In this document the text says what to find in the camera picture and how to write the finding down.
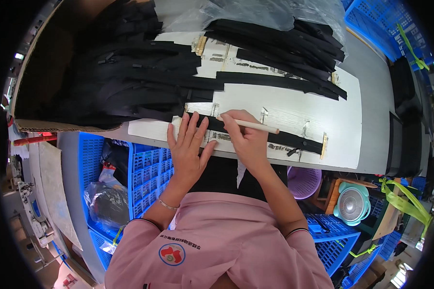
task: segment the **hand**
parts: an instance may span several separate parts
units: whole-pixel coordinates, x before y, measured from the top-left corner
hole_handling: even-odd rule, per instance
[[[267,159],[268,132],[252,128],[240,128],[235,119],[258,123],[249,112],[231,110],[220,114],[224,120],[224,128],[230,134],[235,152],[248,171],[257,178],[257,174],[264,172],[270,166]]]
[[[174,176],[172,178],[174,183],[178,184],[186,192],[203,174],[207,162],[217,145],[217,141],[209,142],[201,153],[201,158],[198,156],[199,146],[209,125],[209,119],[204,118],[199,129],[196,130],[198,119],[199,113],[197,112],[193,113],[191,119],[188,113],[183,113],[177,141],[174,138],[174,126],[169,124],[167,129],[167,143],[174,163]]]

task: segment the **purple plastic basket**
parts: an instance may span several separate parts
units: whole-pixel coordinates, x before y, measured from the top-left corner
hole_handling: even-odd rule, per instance
[[[288,188],[296,200],[302,200],[315,193],[322,179],[322,170],[290,166]]]

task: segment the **woman's right hand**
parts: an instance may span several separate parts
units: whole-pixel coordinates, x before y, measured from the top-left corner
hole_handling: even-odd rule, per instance
[[[267,159],[268,132],[252,128],[240,127],[235,119],[258,123],[249,112],[245,110],[231,110],[220,114],[224,120],[224,128],[230,135],[235,152],[248,171],[257,178],[270,164]]]

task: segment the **woman's left hand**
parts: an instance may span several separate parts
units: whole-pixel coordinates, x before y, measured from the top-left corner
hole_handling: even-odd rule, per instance
[[[172,153],[174,162],[173,183],[180,186],[180,189],[188,192],[191,187],[199,180],[212,152],[217,145],[217,141],[207,143],[201,157],[199,157],[199,147],[209,125],[209,119],[204,118],[196,130],[199,113],[194,112],[190,119],[188,113],[183,113],[177,141],[174,138],[174,126],[169,124],[167,129],[167,143]]]

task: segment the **finger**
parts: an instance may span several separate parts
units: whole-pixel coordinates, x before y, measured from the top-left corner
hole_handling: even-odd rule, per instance
[[[182,122],[180,123],[179,134],[177,136],[177,145],[181,146],[183,140],[185,139],[185,133],[188,129],[188,121],[190,120],[190,116],[187,112],[183,112]]]
[[[204,135],[206,134],[208,125],[209,119],[205,117],[201,122],[199,129],[194,134],[193,139],[191,140],[190,148],[195,149],[196,151],[199,149],[201,143],[203,142]]]
[[[220,117],[224,120],[225,129],[228,131],[231,141],[233,143],[242,142],[243,134],[241,133],[240,126],[236,123],[236,121],[226,113],[221,114]]]
[[[256,130],[252,128],[244,128],[244,134],[243,137],[245,139],[254,139],[254,138],[264,138],[265,141],[268,140],[268,132],[263,130]]]
[[[196,133],[196,124],[199,119],[199,113],[194,112],[193,116],[190,119],[190,123],[188,124],[188,129],[185,133],[185,139],[183,140],[183,144],[186,147],[190,147],[191,140],[194,137],[194,134]]]
[[[212,152],[214,151],[214,148],[217,145],[217,141],[208,142],[206,146],[203,149],[203,152],[201,153],[201,157],[199,159],[199,165],[203,169],[206,167],[207,162],[209,161],[210,156],[212,155]]]
[[[169,126],[167,127],[167,144],[169,145],[170,149],[174,148],[175,145],[177,144],[177,142],[175,141],[175,137],[174,137],[174,125],[173,124],[169,124]]]
[[[245,110],[229,110],[227,112],[224,112],[223,114],[227,114],[231,116],[233,119],[239,119],[247,122],[260,124],[260,122],[252,114],[250,114]]]

